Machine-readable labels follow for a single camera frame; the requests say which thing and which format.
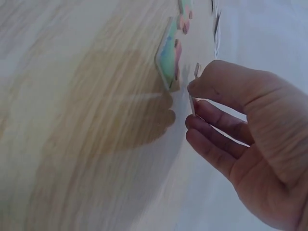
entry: wooden surface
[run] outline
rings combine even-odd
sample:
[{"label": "wooden surface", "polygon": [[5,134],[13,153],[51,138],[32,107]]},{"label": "wooden surface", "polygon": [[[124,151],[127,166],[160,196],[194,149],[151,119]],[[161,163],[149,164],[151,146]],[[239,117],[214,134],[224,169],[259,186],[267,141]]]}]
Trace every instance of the wooden surface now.
[{"label": "wooden surface", "polygon": [[0,230],[176,230],[196,155],[187,83],[214,58],[210,0],[154,55],[177,0],[0,0]]}]

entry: wood grain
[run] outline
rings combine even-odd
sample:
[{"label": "wood grain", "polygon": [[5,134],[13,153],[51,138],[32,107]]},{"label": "wood grain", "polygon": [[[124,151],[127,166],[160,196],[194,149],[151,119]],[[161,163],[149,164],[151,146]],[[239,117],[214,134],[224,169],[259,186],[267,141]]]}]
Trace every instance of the wood grain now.
[{"label": "wood grain", "polygon": [[154,55],[177,0],[0,1],[0,229],[175,230],[194,152],[187,83],[214,56],[195,1],[181,88]]}]

